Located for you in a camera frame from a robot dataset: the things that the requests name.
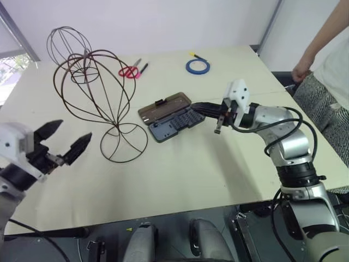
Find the open plastic case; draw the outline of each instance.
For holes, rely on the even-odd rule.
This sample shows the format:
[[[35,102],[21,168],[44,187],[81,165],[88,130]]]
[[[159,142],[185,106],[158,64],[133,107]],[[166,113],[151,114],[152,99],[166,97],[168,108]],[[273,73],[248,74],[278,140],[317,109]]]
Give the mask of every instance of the open plastic case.
[[[191,100],[180,92],[138,110],[138,114],[154,139],[163,142],[204,120],[204,116],[191,109],[190,104]]]

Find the wire frame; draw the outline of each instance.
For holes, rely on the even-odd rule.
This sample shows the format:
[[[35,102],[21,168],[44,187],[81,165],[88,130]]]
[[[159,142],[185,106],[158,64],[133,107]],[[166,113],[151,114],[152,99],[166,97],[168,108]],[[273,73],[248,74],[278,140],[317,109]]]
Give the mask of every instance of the wire frame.
[[[79,57],[81,53],[91,52],[91,44],[87,38],[77,31],[76,29],[69,26],[62,26],[55,28],[49,34],[46,40],[46,49],[50,58],[55,62],[56,65],[62,64],[67,61],[68,57]],[[81,62],[74,64],[70,67],[69,64],[65,65],[64,69],[70,68],[71,80],[77,84],[83,84],[86,81],[83,77],[84,67]],[[89,78],[89,81],[96,80],[99,75],[96,73],[96,68],[91,68],[95,71],[94,78]]]
[[[77,64],[82,65],[84,82],[72,85],[67,79]],[[96,50],[70,55],[53,75],[55,90],[73,116],[109,126],[101,137],[100,150],[106,159],[115,163],[136,159],[148,145],[147,132],[138,124],[125,120],[136,91],[136,80],[117,76],[114,72],[127,67],[112,52]],[[91,68],[99,75],[93,82],[89,81],[94,78],[90,74]]]

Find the patterned skirt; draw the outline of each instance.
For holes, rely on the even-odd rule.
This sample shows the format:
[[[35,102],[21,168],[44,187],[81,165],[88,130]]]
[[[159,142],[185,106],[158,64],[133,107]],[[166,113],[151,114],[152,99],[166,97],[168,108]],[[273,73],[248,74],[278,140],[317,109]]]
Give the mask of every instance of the patterned skirt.
[[[349,111],[337,103],[326,87],[313,74],[303,80],[293,99],[349,167]],[[349,186],[331,191],[347,193]]]

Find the red scissors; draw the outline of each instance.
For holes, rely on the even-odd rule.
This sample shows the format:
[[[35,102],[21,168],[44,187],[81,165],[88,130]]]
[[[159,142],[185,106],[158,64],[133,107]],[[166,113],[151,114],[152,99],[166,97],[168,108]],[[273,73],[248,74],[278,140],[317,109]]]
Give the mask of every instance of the red scissors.
[[[119,70],[119,76],[126,77],[128,79],[136,78],[136,75],[138,74],[138,68],[137,65],[141,62],[141,58],[134,63],[131,67],[124,67]]]

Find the person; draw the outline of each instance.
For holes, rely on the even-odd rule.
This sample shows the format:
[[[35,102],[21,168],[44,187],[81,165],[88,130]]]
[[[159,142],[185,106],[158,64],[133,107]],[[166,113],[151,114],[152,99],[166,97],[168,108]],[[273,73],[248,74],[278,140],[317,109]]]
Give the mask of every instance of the person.
[[[293,99],[349,167],[349,39],[313,73],[309,70],[317,53],[348,26],[349,0],[340,0],[293,69],[292,78],[301,83]]]

